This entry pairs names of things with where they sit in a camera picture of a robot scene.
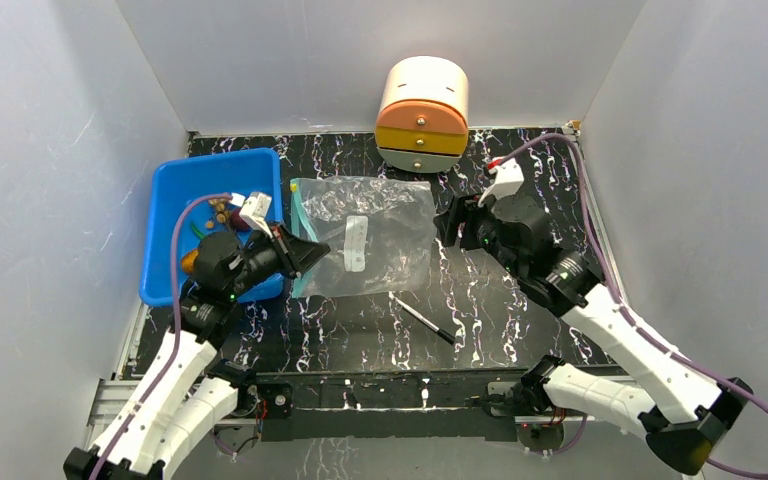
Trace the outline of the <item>clear zip top bag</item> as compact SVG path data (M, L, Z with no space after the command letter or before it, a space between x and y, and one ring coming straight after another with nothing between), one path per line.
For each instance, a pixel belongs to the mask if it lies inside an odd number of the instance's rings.
M293 298L414 291L429 280L436 205L431 185L378 177L296 178L291 231L330 248L292 284Z

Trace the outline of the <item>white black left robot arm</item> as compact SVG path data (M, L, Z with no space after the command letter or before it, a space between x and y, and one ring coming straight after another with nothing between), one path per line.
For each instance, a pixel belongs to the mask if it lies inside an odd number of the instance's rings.
M239 299L274 275L302 276L330 251L281 223L247 241L232 232L202 238L155 360L91 447L68 454L66 478L167 479L219 420L256 411L264 402L256 374L218 358Z

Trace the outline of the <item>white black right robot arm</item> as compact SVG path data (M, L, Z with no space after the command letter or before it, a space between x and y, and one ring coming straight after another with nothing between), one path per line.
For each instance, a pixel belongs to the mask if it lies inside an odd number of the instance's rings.
M434 219L441 243L480 249L517 282L527 299L584 333L635 380L620 384L545 355L514 383L489 384L473 403L496 416L567 409L590 414L645 441L663 463L697 474L742 412L730 387L676 362L643 337L613 300L599 268L554 243L544 210L529 197L453 199Z

